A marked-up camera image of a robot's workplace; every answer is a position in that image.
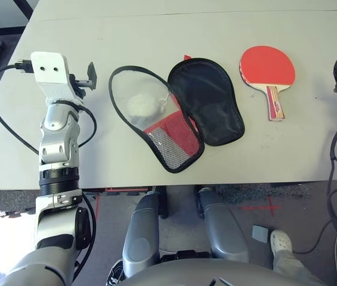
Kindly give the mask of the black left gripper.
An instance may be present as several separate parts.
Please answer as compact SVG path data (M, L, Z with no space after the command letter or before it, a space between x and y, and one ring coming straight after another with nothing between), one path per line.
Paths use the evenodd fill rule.
M80 99L84 99L86 96L86 89L96 89L97 74L93 62L90 62L88 65L87 75L88 80L77 80L74 74L69 74L70 85L72 86L76 96Z

